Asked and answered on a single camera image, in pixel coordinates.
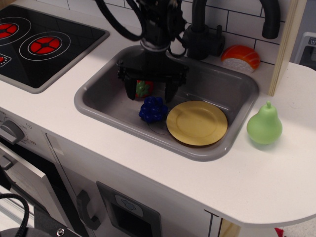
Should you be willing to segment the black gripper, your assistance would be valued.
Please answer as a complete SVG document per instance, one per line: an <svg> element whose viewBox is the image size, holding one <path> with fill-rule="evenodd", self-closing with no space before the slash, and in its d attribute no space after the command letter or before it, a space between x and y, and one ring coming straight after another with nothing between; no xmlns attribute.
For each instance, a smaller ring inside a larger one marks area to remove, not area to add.
<svg viewBox="0 0 316 237"><path fill-rule="evenodd" d="M137 80L165 82L165 102L169 103L178 90L178 84L187 81L189 67L169 58L165 52L151 52L141 46L122 51L117 61L118 78L123 80L127 97L136 97Z"/></svg>

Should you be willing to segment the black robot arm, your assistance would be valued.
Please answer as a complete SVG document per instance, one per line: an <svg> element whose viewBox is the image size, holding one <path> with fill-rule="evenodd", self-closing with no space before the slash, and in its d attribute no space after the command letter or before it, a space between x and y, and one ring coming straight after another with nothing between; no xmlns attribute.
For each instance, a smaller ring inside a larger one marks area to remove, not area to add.
<svg viewBox="0 0 316 237"><path fill-rule="evenodd" d="M166 52L170 51L171 42L184 41L180 34L185 31L186 20L183 18L180 0L129 0L128 5L135 12L141 34L136 35L121 25L112 15L102 0L96 4L111 26L123 37L139 41L141 48L132 56L118 60L118 78L124 81L125 90L131 100L136 97L138 80L160 82L165 84L165 101L170 102L178 87L186 83L189 70L172 59Z"/></svg>

